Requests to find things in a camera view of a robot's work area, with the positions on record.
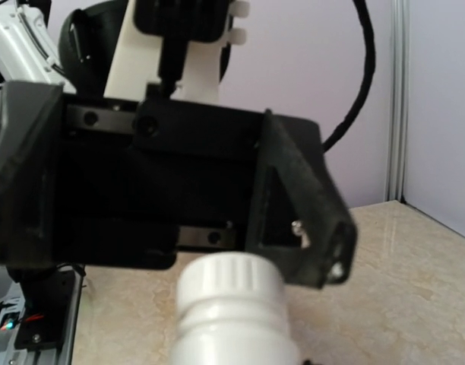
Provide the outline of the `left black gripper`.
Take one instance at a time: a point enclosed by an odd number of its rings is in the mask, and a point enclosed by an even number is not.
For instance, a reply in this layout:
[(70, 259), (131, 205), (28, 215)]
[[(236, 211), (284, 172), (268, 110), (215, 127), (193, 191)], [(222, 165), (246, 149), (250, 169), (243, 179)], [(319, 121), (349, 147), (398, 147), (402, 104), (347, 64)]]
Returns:
[(242, 251), (262, 122), (199, 103), (66, 96), (54, 259), (163, 270), (179, 249)]

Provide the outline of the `small white pill bottle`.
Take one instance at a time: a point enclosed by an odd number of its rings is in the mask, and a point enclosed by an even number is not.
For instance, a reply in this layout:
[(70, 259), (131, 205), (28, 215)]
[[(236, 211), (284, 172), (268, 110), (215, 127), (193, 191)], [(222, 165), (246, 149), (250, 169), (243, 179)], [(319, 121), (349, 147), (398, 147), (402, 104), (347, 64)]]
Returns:
[(176, 283), (170, 364), (300, 364), (283, 276), (269, 260), (239, 252), (203, 256)]

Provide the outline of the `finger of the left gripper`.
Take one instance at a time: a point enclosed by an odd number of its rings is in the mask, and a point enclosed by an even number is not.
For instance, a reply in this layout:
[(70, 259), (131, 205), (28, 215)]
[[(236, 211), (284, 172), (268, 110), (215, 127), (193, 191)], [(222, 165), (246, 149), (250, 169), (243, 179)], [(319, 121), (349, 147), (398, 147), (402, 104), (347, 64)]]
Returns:
[(345, 283), (357, 228), (324, 159), (317, 123), (264, 114), (246, 252), (271, 260), (289, 284)]
[(63, 87), (8, 81), (0, 99), (0, 265), (52, 264)]

